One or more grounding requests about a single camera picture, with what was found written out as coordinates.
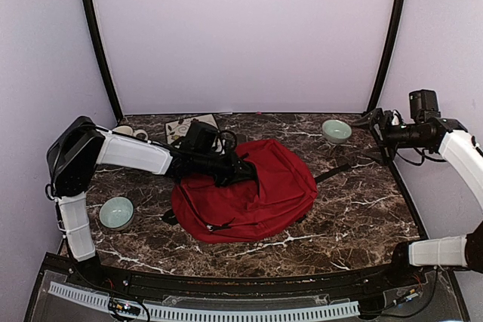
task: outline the white backdrop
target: white backdrop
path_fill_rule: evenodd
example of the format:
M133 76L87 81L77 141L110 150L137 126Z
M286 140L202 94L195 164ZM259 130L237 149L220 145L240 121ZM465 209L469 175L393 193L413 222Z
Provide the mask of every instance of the white backdrop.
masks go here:
M115 126L82 0L0 1L0 320L21 322L61 240L45 153L80 115Z
M393 0L94 0L125 114L362 112Z

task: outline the cup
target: cup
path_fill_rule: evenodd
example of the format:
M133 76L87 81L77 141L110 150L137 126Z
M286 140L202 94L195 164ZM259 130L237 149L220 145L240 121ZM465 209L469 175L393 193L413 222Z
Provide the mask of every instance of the cup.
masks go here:
M118 126L112 131L122 133L123 135L134 136L141 140L148 139L148 133L145 130L133 130L131 126Z

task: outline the lavender wall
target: lavender wall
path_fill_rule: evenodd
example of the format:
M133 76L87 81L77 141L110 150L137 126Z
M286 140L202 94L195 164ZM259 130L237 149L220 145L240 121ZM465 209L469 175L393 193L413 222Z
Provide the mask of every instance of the lavender wall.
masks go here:
M60 242L45 153L78 115L108 127L114 117L82 0L1 0L0 70L0 306L16 322Z
M392 0L95 0L127 114L362 112Z
M442 114L459 119L483 142L482 24L483 0L406 0L380 105L409 120L408 93L434 89ZM431 237L466 234L483 220L451 166L397 165ZM483 320L483 276L459 273L458 279L472 320Z

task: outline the bowl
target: bowl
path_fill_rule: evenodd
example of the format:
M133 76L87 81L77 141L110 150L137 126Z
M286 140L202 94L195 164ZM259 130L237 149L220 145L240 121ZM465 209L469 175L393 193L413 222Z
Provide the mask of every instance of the bowl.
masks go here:
M350 126L339 120L327 120L322 124L322 133L329 143L345 143L352 135Z
M99 212L102 225L116 231L126 229L133 221L133 216L133 203L121 196L106 201Z

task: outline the red backpack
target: red backpack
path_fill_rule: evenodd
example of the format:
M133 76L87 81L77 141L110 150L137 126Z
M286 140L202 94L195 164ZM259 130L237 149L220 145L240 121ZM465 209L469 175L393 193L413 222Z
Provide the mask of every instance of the red backpack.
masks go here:
M243 143L238 155L257 168L258 182L218 188L192 175L173 189L173 212L193 237L207 243L258 241L282 232L312 208L317 185L305 163L275 140Z

